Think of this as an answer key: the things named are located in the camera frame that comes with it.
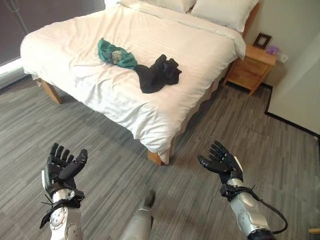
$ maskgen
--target picture frame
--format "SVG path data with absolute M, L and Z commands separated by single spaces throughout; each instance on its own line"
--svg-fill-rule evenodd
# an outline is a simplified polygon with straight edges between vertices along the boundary
M 272 36 L 269 36 L 267 34 L 264 33 L 259 33 L 259 35 L 256 37 L 253 46 L 257 47 L 259 49 L 266 49 L 266 46 L 268 45 L 268 43 L 270 42 Z

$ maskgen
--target black baseboard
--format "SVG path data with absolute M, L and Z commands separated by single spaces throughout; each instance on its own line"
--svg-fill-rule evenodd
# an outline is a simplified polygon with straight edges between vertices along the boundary
M 3 93 L 4 91 L 8 90 L 9 88 L 11 88 L 13 85 L 16 85 L 16 84 L 18 84 L 18 83 L 20 83 L 22 81 L 27 80 L 30 76 L 31 75 L 24 76 L 24 77 L 18 79 L 17 81 L 14 81 L 14 82 L 12 82 L 12 83 L 0 88 L 0 94 Z
M 270 117 L 272 117 L 272 118 L 274 118 L 274 119 L 277 119 L 277 120 L 279 120 L 279 121 L 281 121 L 281 122 L 284 122 L 284 123 L 286 123 L 286 124 L 289 124 L 289 125 L 297 128 L 297 129 L 299 129 L 299 130 L 302 130 L 302 131 L 304 131 L 304 132 L 306 132 L 306 133 L 308 133 L 308 134 L 311 134 L 312 136 L 315 136 L 316 138 L 318 138 L 319 159 L 320 159 L 320 134 L 318 134 L 318 133 L 316 133 L 316 132 L 314 132 L 314 131 L 311 131 L 311 130 L 303 127 L 303 126 L 300 126 L 300 125 L 298 125 L 298 124 L 296 124 L 296 123 L 294 123 L 294 122 L 292 122 L 292 121 L 289 121 L 289 120 L 287 120 L 287 119 L 284 119 L 284 118 L 282 118 L 282 117 L 280 117 L 280 116 L 278 116 L 278 115 L 275 115 L 275 114 L 273 114 L 273 113 L 271 113 L 271 112 L 268 112 L 268 110 L 269 110 L 269 105 L 270 105 L 270 101 L 271 101 L 271 96 L 272 96 L 273 87 L 270 86 L 270 85 L 268 85 L 268 84 L 266 84 L 266 83 L 264 83 L 264 82 L 263 82 L 261 85 L 264 86 L 264 87 L 267 88 L 267 89 L 270 89 L 270 95 L 269 95 L 268 103 L 267 103 L 267 105 L 266 105 L 264 114 L 266 114 L 266 115 L 268 115 L 268 116 L 270 116 Z

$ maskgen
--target power outlet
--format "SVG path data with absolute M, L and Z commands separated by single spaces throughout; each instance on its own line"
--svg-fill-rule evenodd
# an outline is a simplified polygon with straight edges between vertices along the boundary
M 277 53 L 276 53 L 276 60 L 277 60 L 278 62 L 280 62 L 280 63 L 285 64 L 286 61 L 288 61 L 288 55 L 285 55 L 285 54 L 283 54 L 283 53 L 277 52 Z

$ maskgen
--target black cloth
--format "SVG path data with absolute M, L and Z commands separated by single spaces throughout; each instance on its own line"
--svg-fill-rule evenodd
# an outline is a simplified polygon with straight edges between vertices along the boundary
M 161 90 L 166 84 L 177 84 L 179 82 L 179 74 L 182 73 L 178 66 L 179 64 L 173 58 L 167 60 L 164 54 L 150 68 L 138 64 L 135 71 L 139 76 L 142 92 L 151 94 Z

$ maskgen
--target pillow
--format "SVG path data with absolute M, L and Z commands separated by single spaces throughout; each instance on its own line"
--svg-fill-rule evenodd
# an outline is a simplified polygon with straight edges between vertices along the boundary
M 179 13 L 186 13 L 197 0 L 141 0 L 149 4 L 157 5 L 162 8 L 171 9 Z
M 191 15 L 227 26 L 239 32 L 259 0 L 197 0 Z
M 104 0 L 105 8 L 113 8 L 117 5 L 117 2 L 119 2 L 119 0 Z

